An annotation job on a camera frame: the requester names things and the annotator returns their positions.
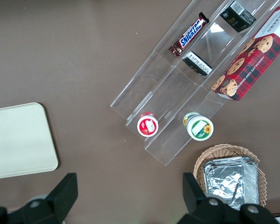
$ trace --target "acrylic shelf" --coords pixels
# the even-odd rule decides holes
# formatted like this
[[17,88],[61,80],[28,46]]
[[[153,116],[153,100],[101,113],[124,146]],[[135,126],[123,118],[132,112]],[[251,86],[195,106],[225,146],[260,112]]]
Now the acrylic shelf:
[[[111,104],[126,119],[126,126],[144,140],[144,148],[164,165],[191,141],[182,124],[184,115],[195,111],[210,119],[227,101],[211,90],[212,85],[280,5],[280,0],[237,0],[256,18],[251,27],[237,33],[220,17],[232,2],[214,0],[210,5],[207,0],[193,0]],[[182,61],[182,56],[176,58],[168,50],[201,11],[210,23],[182,56],[193,51],[203,58],[213,68],[207,77],[198,75]],[[137,130],[140,115],[148,111],[159,122],[158,133],[149,138]]]

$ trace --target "snickers bar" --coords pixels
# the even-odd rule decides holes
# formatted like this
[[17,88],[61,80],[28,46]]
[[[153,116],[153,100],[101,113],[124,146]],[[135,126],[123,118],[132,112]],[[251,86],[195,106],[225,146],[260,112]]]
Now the snickers bar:
[[202,12],[199,13],[199,18],[192,24],[192,26],[190,26],[190,28],[182,35],[182,37],[169,48],[175,57],[181,56],[183,50],[208,22],[210,22],[210,20],[207,19]]

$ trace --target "yogurt cup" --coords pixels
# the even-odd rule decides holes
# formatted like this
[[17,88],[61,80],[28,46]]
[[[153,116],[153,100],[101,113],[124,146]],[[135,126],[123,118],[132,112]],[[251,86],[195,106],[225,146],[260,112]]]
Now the yogurt cup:
[[145,112],[140,115],[140,119],[137,124],[138,132],[144,137],[154,136],[159,129],[158,120],[151,112]]
[[183,125],[189,135],[197,141],[209,139],[214,132],[214,125],[211,120],[197,112],[186,114],[183,118]]

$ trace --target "black box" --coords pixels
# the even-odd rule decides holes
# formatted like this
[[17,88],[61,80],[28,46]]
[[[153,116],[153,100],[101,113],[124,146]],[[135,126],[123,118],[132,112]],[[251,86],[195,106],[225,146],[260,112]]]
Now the black box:
[[241,4],[233,1],[220,16],[238,33],[250,27],[256,20]]
[[208,76],[212,71],[212,67],[193,51],[187,53],[182,60],[201,76]]

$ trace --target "cookie box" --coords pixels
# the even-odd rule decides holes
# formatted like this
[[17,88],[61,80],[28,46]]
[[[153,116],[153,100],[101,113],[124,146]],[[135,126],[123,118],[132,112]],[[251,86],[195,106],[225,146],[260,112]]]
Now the cookie box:
[[239,101],[280,53],[280,6],[212,86],[219,96]]

